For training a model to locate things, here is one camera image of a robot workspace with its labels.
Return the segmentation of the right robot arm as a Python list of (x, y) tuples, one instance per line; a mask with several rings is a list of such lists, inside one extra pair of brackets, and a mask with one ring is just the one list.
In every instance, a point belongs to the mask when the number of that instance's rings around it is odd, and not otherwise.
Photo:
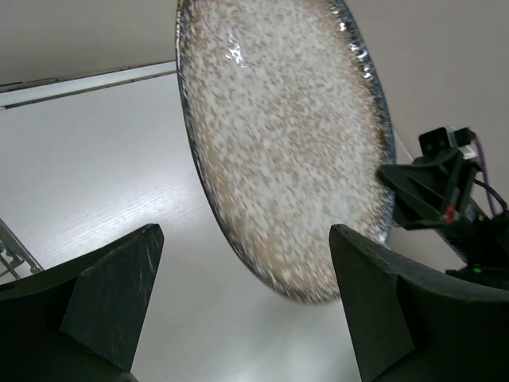
[(465, 266), (448, 275), (508, 288), (508, 211), (489, 217), (472, 199), (477, 160), (458, 149), (410, 165), (383, 165), (378, 178), (395, 195), (394, 221), (407, 231), (433, 229)]

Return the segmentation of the speckled beige round plate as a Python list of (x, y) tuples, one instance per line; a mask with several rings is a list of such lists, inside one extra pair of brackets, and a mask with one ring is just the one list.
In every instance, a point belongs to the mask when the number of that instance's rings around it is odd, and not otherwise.
[(193, 161), (242, 263), (295, 302), (339, 298), (334, 224), (384, 243), (394, 194), (376, 177), (394, 134), (344, 1), (181, 1), (177, 79)]

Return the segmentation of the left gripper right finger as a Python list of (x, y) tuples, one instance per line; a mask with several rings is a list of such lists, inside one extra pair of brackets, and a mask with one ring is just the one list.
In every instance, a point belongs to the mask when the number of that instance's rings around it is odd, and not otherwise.
[(435, 271), (343, 224), (329, 246), (362, 380), (507, 380), (505, 290)]

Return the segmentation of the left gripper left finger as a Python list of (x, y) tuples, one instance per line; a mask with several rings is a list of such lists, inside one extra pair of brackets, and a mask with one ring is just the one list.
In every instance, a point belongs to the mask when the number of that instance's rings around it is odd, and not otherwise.
[(134, 381), (164, 235), (147, 224), (1, 286), (3, 381)]

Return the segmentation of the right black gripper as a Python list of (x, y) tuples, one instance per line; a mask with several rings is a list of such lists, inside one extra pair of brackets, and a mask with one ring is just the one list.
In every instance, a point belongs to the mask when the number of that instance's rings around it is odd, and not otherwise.
[(472, 199), (480, 165), (463, 162), (461, 153), (444, 153), (425, 163), (383, 165), (377, 177), (394, 192), (397, 225), (439, 228), (461, 259), (500, 259), (501, 214), (489, 217)]

